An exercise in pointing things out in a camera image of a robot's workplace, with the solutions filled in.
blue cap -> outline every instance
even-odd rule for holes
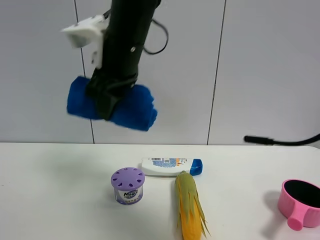
[[[190,174],[192,176],[200,175],[202,173],[202,168],[203,165],[201,159],[193,159]]]

purple lid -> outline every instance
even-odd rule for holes
[[[111,176],[111,185],[120,191],[140,188],[145,182],[145,174],[138,168],[125,167]]]

purple jar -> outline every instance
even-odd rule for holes
[[[115,200],[123,205],[139,202],[144,195],[143,184],[145,178],[145,174],[135,167],[125,167],[116,171],[111,176]]]

white bracket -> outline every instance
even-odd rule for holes
[[[107,29],[107,21],[103,15],[96,15],[64,28],[73,48],[83,48],[91,42],[97,43],[97,50],[92,54],[92,64],[97,69],[102,67],[104,31]]]

lotion tube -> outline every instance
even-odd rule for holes
[[[186,171],[192,176],[202,173],[201,159],[146,157],[142,159],[141,170],[149,176],[177,176]]]

